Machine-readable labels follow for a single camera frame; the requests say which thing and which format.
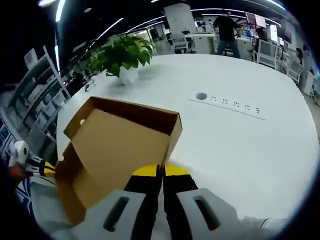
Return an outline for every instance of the table surface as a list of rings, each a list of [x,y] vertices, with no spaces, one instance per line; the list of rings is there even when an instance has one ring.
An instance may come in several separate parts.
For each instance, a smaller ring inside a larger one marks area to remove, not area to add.
[[[93,78],[96,86],[82,88],[58,114],[59,160],[74,114],[90,96],[106,97],[179,112],[183,131],[170,161],[235,207],[240,219],[287,218],[304,199],[320,148],[309,108],[286,75],[232,57],[173,54],[153,57],[132,86],[104,73]],[[198,91],[255,104],[267,120],[188,100]]]

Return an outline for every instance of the ceiling light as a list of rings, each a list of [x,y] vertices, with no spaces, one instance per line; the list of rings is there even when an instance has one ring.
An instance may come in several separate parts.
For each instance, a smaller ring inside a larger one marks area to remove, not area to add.
[[[108,32],[111,28],[113,28],[117,23],[121,22],[124,18],[120,18],[118,21],[116,21],[114,24],[112,24],[110,27],[108,27],[103,33],[101,33],[100,36],[98,36],[97,40],[101,38],[106,32]]]
[[[149,26],[146,26],[146,28],[151,27],[153,25],[162,24],[164,21],[158,21],[156,23],[150,24]]]
[[[245,11],[235,10],[235,9],[226,9],[226,8],[200,8],[200,9],[192,9],[191,12],[193,12],[193,11],[205,11],[205,10],[222,10],[222,9],[224,9],[226,11],[245,13]]]
[[[56,68],[60,74],[60,64],[59,64],[59,51],[58,51],[58,45],[55,45],[54,47],[55,52],[55,60],[56,60]]]
[[[62,10],[63,10],[64,5],[65,5],[65,1],[66,0],[60,0],[59,1],[58,7],[56,9],[56,14],[55,14],[55,22],[56,23],[60,21]]]
[[[230,17],[234,17],[234,18],[241,18],[241,19],[247,19],[245,16],[238,16],[238,15],[228,15]]]
[[[204,13],[202,16],[220,16],[219,13]]]
[[[89,48],[91,48],[95,43],[96,43],[96,41],[93,41],[93,43],[90,45]]]
[[[84,13],[86,14],[86,13],[90,12],[91,10],[92,10],[92,8],[88,7],[87,9],[84,10]]]
[[[38,5],[42,8],[49,6],[50,4],[52,4],[53,2],[55,2],[56,0],[40,0],[38,2]]]
[[[275,1],[272,1],[272,0],[266,0],[266,1],[269,2],[269,3],[272,3],[272,4],[276,5],[276,6],[278,6],[279,8],[281,8],[281,9],[283,9],[283,10],[286,10],[283,6],[281,6],[279,3],[275,2]]]
[[[154,18],[154,19],[151,19],[151,20],[149,20],[149,21],[146,21],[146,22],[144,22],[144,23],[141,23],[141,24],[139,24],[139,25],[137,25],[137,26],[129,29],[129,30],[126,31],[125,33],[127,34],[128,32],[132,31],[133,29],[136,29],[136,28],[138,28],[138,27],[140,27],[140,26],[142,26],[142,25],[144,25],[144,24],[150,23],[150,22],[152,22],[152,21],[154,21],[154,20],[158,20],[158,19],[161,19],[161,18],[164,18],[164,17],[165,17],[165,15],[164,15],[164,16],[160,16],[160,17],[156,17],[156,18]]]

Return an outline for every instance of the cardboard box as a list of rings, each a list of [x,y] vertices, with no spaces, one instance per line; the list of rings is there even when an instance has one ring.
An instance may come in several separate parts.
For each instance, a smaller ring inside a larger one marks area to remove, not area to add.
[[[181,132],[177,112],[89,98],[64,130],[71,144],[56,167],[58,197],[70,222],[82,222],[86,209],[123,189],[136,169],[165,164]]]

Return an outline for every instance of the potted plant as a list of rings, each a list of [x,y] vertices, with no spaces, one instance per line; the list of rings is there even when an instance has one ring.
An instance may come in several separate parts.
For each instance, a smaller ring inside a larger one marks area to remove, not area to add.
[[[102,47],[91,57],[90,69],[104,71],[117,76],[121,85],[127,85],[138,78],[139,63],[150,64],[151,42],[137,36],[126,36]]]

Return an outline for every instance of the green leaves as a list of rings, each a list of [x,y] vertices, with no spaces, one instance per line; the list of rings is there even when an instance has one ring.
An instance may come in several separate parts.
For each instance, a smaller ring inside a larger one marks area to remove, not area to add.
[[[127,62],[123,62],[122,66],[127,70],[129,70],[129,68],[131,67],[131,65],[129,63],[127,63]]]
[[[131,58],[127,63],[130,64],[130,66],[134,67],[134,68],[137,68],[139,65],[138,59],[136,59],[136,58]]]
[[[147,51],[140,52],[137,57],[143,66],[146,64],[146,62],[150,64],[150,55]]]
[[[152,57],[152,44],[139,36],[127,36],[117,39],[98,50],[90,59],[89,65],[92,71],[106,70],[117,77],[120,68],[137,68],[139,62],[144,66],[150,64]]]
[[[107,71],[117,77],[119,77],[120,75],[120,67],[116,63],[112,64],[111,67],[107,69]]]
[[[145,48],[148,49],[149,53],[152,55],[152,48],[148,45],[145,45]]]

